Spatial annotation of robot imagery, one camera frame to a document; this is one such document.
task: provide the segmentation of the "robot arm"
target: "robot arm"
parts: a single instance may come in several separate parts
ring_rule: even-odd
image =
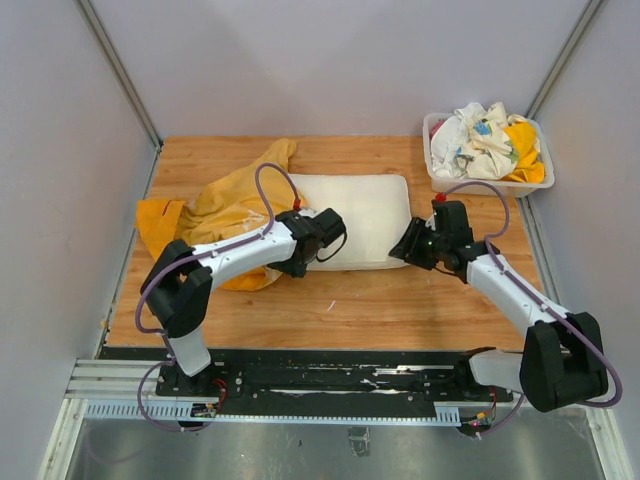
[[[598,322],[552,302],[515,272],[496,247],[490,252],[485,242],[474,241],[462,202],[432,203],[433,220],[412,219],[389,254],[427,270],[441,262],[485,294],[525,337],[522,354],[492,348],[469,352],[462,377],[471,384],[523,392],[543,412],[605,394],[605,366],[550,312],[566,318],[602,352]],[[525,290],[535,293],[537,301]]]
[[[200,325],[213,290],[263,265],[303,277],[318,251],[346,234],[342,218],[330,208],[319,214],[312,210],[283,212],[265,233],[266,228],[194,247],[176,240],[167,245],[143,283],[141,291],[176,261],[202,257],[172,269],[147,297],[149,309],[166,333],[168,348],[187,376],[198,374],[211,363]],[[252,241],[256,233],[259,239]]]

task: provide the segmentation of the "orange fabric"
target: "orange fabric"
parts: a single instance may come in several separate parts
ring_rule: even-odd
[[[541,183],[544,180],[544,164],[535,149],[536,130],[528,122],[516,123],[504,129],[519,154],[516,168],[502,180],[521,183]]]
[[[288,139],[274,142],[251,165],[239,168],[205,187],[193,202],[150,199],[138,202],[136,226],[154,259],[175,239],[188,245],[213,243],[254,230],[269,220],[255,184],[255,172],[263,163],[275,163],[289,169],[289,157],[296,143]],[[273,211],[290,210],[294,195],[280,172],[267,168],[260,172],[260,184]],[[267,267],[256,268],[222,285],[228,290],[259,290],[273,283],[280,272]]]

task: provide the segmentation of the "laundry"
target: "laundry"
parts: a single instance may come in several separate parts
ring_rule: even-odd
[[[519,160],[512,173],[502,178],[504,181],[522,183],[542,183],[544,164],[540,161],[540,140],[536,129],[529,122],[520,122],[504,129],[518,152]]]
[[[188,245],[213,243],[254,230],[269,220],[255,185],[255,171],[272,162],[288,171],[289,158],[296,143],[289,139],[274,142],[251,165],[239,168],[205,187],[200,196],[186,202],[153,198],[138,202],[136,227],[145,247],[156,260],[171,241],[182,239]],[[260,184],[273,211],[290,210],[294,195],[287,180],[274,169],[260,172]],[[273,283],[280,272],[256,268],[222,285],[227,290],[259,290]]]
[[[454,110],[431,139],[433,170],[442,178],[540,183],[539,152],[535,129],[520,115],[507,116],[501,102],[488,111],[479,103]]]

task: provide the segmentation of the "white wall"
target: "white wall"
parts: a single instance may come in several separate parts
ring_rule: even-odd
[[[568,307],[599,321],[640,473],[640,3],[609,2],[538,120],[556,186],[534,196]]]
[[[34,478],[153,151],[74,2],[0,3],[0,476]]]
[[[524,113],[586,0],[94,3],[163,135],[406,135]]]

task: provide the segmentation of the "wooden table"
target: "wooden table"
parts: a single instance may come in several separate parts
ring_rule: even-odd
[[[150,197],[193,199],[207,183],[260,156],[275,138],[170,137]],[[292,173],[403,175],[412,215],[427,218],[434,196],[419,137],[300,137]],[[460,195],[476,238],[498,231],[497,198]],[[527,280],[538,285],[531,251],[514,200],[511,228],[494,242]],[[136,242],[109,346],[161,345],[134,326],[142,281],[153,261]],[[157,325],[145,308],[143,323]],[[282,276],[258,292],[218,289],[203,323],[212,347],[287,347],[466,350],[493,345],[520,349],[523,339],[480,293],[460,280],[408,266],[395,270],[310,272]]]

